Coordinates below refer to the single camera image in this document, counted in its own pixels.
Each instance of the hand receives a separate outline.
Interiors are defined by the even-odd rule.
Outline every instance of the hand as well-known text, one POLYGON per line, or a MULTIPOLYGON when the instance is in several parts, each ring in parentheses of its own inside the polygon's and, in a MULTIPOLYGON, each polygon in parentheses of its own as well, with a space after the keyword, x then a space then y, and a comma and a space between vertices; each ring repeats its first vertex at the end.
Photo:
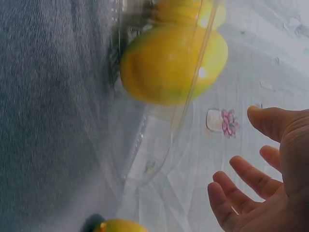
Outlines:
POLYGON ((250 107, 248 118, 261 133, 280 143, 279 150, 264 146, 260 154, 282 173, 283 183, 241 157, 232 158, 236 173, 265 201, 253 201, 225 173, 217 172, 208 194, 220 226, 225 232, 309 231, 309 110, 250 107))

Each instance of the gray cloth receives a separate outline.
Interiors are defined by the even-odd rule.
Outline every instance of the gray cloth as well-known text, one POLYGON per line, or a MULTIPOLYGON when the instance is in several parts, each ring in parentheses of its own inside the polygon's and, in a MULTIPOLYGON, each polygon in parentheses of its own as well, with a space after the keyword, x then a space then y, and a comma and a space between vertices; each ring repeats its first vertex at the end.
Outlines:
POLYGON ((1 231, 76 232, 115 215, 141 112, 122 110, 135 124, 114 132, 127 102, 110 85, 108 4, 0 1, 1 231))

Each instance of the white surface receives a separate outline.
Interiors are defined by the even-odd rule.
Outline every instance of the white surface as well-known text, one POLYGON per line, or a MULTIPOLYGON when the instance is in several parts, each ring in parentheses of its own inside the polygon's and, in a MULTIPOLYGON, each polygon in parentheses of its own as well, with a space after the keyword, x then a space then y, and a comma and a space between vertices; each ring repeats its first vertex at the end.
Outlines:
POLYGON ((229 46, 228 63, 215 85, 192 103, 193 118, 187 118, 194 122, 190 136, 181 138, 150 184, 142 189, 126 184, 118 217, 139 221, 150 232, 221 231, 207 196, 207 185, 216 171, 225 171, 241 190, 260 200, 228 165, 233 156, 241 155, 281 180, 258 154, 263 145, 278 144, 252 128, 246 116, 248 106, 308 108, 305 87, 309 78, 292 67, 306 69, 304 62, 299 65, 300 60, 306 60, 302 51, 306 40, 296 46, 297 40, 283 27, 276 28, 248 4, 230 8, 229 13, 228 24, 220 29, 229 46), (235 138, 207 129, 209 109, 235 111, 240 124, 235 138), (186 142, 187 149, 180 149, 186 142))

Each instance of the printed flower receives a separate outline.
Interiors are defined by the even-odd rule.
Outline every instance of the printed flower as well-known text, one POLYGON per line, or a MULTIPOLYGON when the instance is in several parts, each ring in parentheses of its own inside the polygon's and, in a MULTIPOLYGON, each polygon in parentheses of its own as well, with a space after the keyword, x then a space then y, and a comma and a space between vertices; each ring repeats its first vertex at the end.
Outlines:
POLYGON ((236 129, 239 128, 238 119, 234 116, 234 110, 223 110, 222 116, 222 130, 226 138, 236 137, 236 129))

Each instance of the lemon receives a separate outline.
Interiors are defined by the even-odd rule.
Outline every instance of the lemon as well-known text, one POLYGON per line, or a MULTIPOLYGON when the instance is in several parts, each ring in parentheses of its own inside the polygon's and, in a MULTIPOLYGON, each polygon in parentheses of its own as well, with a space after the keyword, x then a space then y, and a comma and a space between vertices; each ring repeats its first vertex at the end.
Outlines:
MULTIPOLYGON (((153 20, 157 25, 176 23, 180 25, 197 25, 203 28, 208 26, 213 8, 211 0, 161 0, 154 6, 153 20)), ((226 19, 226 8, 219 4, 212 30, 216 30, 226 19)))
POLYGON ((93 232, 148 232, 136 222, 112 219, 101 223, 93 232))
POLYGON ((228 57, 224 38, 212 31, 198 67, 204 35, 202 28, 168 25, 137 37, 121 58, 124 88, 148 103, 185 103, 197 73, 192 97, 198 97, 215 82, 228 57))

